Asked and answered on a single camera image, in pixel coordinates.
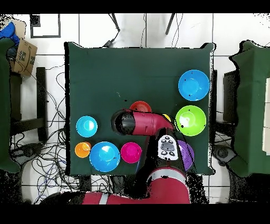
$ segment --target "cardboard box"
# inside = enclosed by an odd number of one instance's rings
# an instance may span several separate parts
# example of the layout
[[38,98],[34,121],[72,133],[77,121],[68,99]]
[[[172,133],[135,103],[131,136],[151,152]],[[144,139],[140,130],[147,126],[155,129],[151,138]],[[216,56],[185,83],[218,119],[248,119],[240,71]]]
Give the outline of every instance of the cardboard box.
[[37,47],[24,40],[26,27],[24,22],[20,20],[11,19],[6,22],[6,25],[9,22],[14,23],[15,34],[20,39],[16,61],[9,61],[11,70],[13,72],[23,74],[25,76],[31,76],[35,62]]

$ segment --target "magenta bowl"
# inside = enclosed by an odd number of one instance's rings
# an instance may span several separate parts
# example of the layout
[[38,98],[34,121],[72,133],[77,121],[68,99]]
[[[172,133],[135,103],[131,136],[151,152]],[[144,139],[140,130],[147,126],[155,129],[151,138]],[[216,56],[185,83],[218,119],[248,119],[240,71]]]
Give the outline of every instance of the magenta bowl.
[[127,163],[136,163],[140,160],[141,147],[135,142],[127,142],[121,149],[121,157]]

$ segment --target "lime green bowl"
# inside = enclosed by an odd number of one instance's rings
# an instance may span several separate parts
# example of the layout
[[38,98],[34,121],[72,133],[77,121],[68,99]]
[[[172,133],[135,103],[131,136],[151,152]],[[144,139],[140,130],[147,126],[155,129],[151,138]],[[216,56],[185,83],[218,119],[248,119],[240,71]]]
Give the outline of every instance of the lime green bowl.
[[175,123],[184,135],[195,136],[205,129],[206,116],[201,108],[189,105],[177,112]]

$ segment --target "dark green tablecloth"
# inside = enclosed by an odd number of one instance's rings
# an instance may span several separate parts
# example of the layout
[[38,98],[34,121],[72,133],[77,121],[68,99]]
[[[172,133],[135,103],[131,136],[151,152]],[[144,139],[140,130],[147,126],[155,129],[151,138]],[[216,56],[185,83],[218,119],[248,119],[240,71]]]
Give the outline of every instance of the dark green tablecloth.
[[270,49],[241,43],[240,51],[231,57],[239,70],[237,89],[238,124],[235,130],[234,150],[237,156],[229,162],[239,176],[252,173],[270,174],[270,156],[262,151],[265,88],[270,77]]
[[[178,91],[178,80],[191,69],[198,69],[209,77],[209,54],[213,47],[209,43],[202,49],[87,49],[68,43],[69,57],[65,63],[69,63],[70,77],[70,154],[67,153],[70,175],[135,174],[138,163],[128,164],[121,159],[116,169],[101,173],[92,167],[89,157],[79,158],[74,151],[76,144],[83,141],[92,146],[108,141],[119,150],[124,143],[132,141],[145,150],[145,136],[120,136],[110,126],[113,113],[129,108],[135,101],[146,101],[152,112],[173,117],[181,107],[195,105],[205,112],[208,122],[209,95],[197,102],[187,101]],[[98,131],[90,138],[76,132],[76,122],[85,115],[98,122]],[[208,127],[186,140],[194,149],[197,173],[212,174],[207,165]]]
[[11,130],[11,93],[9,62],[6,58],[7,50],[14,45],[9,38],[0,39],[0,169],[11,173],[20,171],[20,166],[9,157]]

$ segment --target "metal frame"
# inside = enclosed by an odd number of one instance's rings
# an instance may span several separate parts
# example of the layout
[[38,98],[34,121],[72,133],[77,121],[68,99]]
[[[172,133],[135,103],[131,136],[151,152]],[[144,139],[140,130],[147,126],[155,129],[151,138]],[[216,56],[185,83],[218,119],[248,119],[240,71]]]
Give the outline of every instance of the metal frame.
[[47,107],[46,107],[46,76],[45,68],[36,68],[36,101],[37,101],[37,118],[29,120],[20,120],[18,122],[11,122],[11,136],[26,132],[28,130],[37,129],[38,140],[45,142],[48,139],[46,121],[47,121]]

